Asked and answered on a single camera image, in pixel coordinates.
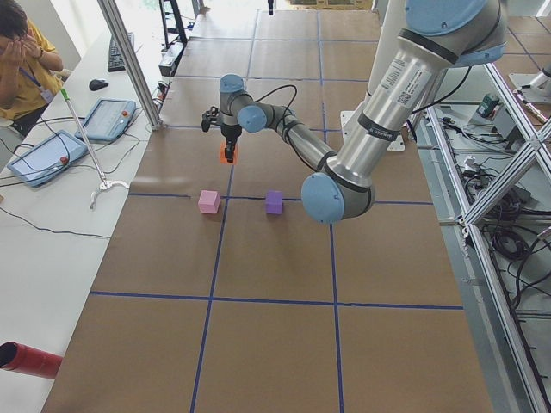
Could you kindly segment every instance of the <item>black hair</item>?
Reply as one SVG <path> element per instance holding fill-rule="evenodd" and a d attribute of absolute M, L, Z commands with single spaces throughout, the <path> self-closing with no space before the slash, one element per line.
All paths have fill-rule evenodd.
<path fill-rule="evenodd" d="M 14 39 L 27 34 L 27 14 L 15 0 L 0 0 L 0 36 Z"/>

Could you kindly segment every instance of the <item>red cylinder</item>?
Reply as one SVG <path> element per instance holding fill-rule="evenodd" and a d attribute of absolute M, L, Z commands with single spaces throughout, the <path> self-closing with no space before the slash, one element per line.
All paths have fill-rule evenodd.
<path fill-rule="evenodd" d="M 63 357 L 18 342 L 0 346 L 0 368 L 23 374 L 55 379 Z"/>

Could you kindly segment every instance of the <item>aluminum pole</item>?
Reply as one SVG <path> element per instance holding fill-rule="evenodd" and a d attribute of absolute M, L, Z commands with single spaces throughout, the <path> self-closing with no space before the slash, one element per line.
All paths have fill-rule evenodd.
<path fill-rule="evenodd" d="M 159 129 L 163 122 L 158 115 L 157 107 L 153 103 L 151 93 L 147 88 L 144 73 L 139 67 L 138 58 L 134 53 L 132 44 L 128 39 L 127 30 L 121 17 L 121 13 L 117 8 L 115 0 L 97 0 L 102 9 L 103 17 L 107 23 L 111 34 L 115 38 L 119 49 L 121 50 L 122 59 L 127 69 L 128 76 L 132 81 L 132 85 L 138 95 L 141 107 L 144 109 L 145 115 L 149 120 L 153 130 Z"/>

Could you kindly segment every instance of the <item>keyboard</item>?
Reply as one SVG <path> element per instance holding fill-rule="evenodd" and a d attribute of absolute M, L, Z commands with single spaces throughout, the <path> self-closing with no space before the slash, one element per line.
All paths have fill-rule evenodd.
<path fill-rule="evenodd" d="M 128 34 L 128 39 L 134 47 L 134 33 Z M 124 71 L 124 61 L 122 60 L 121 51 L 117 46 L 115 38 L 111 36 L 111 41 L 109 42 L 109 59 L 107 63 L 107 71 Z"/>

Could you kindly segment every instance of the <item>hand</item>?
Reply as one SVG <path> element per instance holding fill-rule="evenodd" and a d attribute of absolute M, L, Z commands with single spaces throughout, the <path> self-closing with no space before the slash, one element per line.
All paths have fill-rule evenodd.
<path fill-rule="evenodd" d="M 6 66 L 19 69 L 25 60 L 25 48 L 20 40 L 13 40 L 8 43 L 0 61 Z"/>
<path fill-rule="evenodd" d="M 22 37 L 22 43 L 25 47 L 25 51 L 32 58 L 37 59 L 42 54 L 42 49 L 38 46 L 38 43 L 36 43 L 36 39 L 32 35 L 31 29 L 28 30 L 26 36 Z"/>

